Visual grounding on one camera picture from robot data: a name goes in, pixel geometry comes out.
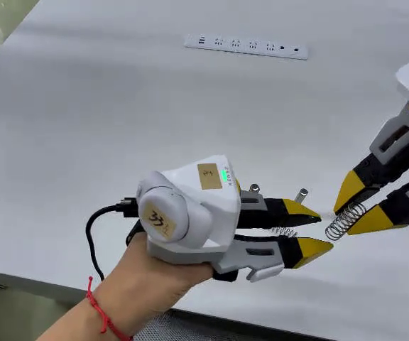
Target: handwritten number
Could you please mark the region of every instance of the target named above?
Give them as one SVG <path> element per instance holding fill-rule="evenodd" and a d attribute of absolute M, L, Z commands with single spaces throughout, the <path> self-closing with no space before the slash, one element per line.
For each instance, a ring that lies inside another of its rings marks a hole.
<path fill-rule="evenodd" d="M 149 217 L 154 226 L 163 226 L 163 217 L 153 210 L 153 214 Z"/>

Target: fingers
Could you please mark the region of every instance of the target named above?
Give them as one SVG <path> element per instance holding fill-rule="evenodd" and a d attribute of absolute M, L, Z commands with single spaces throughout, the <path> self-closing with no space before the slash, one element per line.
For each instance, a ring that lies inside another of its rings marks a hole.
<path fill-rule="evenodd" d="M 211 264 L 186 265 L 183 266 L 183 268 L 184 274 L 191 286 L 196 286 L 197 284 L 212 278 L 213 270 Z"/>

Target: power strip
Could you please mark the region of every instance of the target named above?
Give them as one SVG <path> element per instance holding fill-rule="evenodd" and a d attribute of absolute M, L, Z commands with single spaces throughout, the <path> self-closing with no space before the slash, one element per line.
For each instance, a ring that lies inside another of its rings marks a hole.
<path fill-rule="evenodd" d="M 309 51 L 305 46 L 287 45 L 271 40 L 222 37 L 207 34 L 190 34 L 185 38 L 186 48 L 203 48 L 249 55 L 307 60 Z"/>

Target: metal spring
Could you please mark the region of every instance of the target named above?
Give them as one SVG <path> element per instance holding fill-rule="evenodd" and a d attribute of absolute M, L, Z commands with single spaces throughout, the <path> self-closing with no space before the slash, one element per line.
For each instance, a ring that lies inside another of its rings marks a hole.
<path fill-rule="evenodd" d="M 298 233 L 289 227 L 273 227 L 271 232 L 274 232 L 278 236 L 286 236 L 290 238 L 294 238 L 298 235 Z"/>
<path fill-rule="evenodd" d="M 346 207 L 342 213 L 337 215 L 334 221 L 326 227 L 326 237 L 333 241 L 339 240 L 366 212 L 366 207 L 360 202 Z"/>

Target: label sticker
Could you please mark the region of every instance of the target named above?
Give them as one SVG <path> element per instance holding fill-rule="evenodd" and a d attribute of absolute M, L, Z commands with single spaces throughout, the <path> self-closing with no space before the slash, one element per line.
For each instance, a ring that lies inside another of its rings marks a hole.
<path fill-rule="evenodd" d="M 160 211 L 151 201 L 146 203 L 141 217 L 167 240 L 171 239 L 171 236 L 175 232 L 176 224 L 170 220 L 167 215 Z"/>
<path fill-rule="evenodd" d="M 203 190 L 219 190 L 222 188 L 216 163 L 200 163 L 197 166 Z"/>

